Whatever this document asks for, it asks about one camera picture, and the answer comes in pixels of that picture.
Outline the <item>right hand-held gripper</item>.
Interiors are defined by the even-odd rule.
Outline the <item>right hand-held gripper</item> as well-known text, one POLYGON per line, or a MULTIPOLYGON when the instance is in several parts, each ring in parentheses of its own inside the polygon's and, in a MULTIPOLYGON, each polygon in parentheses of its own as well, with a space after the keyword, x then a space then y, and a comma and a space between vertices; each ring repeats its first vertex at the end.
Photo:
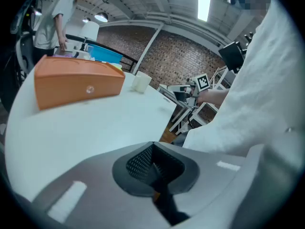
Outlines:
POLYGON ((206 73, 186 80, 186 84, 169 85, 167 90, 174 93, 176 100, 186 103, 189 107, 197 107, 199 93, 210 88, 206 73))

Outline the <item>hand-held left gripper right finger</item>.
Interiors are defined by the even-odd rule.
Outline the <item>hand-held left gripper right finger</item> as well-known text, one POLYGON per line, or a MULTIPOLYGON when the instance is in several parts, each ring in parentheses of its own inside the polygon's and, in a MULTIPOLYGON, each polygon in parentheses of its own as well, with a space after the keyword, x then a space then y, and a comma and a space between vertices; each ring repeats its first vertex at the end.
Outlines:
POLYGON ((179 226, 230 226, 256 175, 263 146, 251 147, 243 157, 161 144, 193 159, 200 168, 193 187, 173 197, 177 209, 189 215, 179 226))

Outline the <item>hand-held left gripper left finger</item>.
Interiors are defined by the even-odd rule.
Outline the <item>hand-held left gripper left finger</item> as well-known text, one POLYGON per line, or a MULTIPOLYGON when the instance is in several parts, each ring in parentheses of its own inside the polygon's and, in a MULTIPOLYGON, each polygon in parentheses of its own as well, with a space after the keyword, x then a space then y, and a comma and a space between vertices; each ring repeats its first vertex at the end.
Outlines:
POLYGON ((168 229, 150 197, 135 197, 114 181, 112 166, 143 146, 91 156, 49 182, 33 205, 69 229, 168 229))

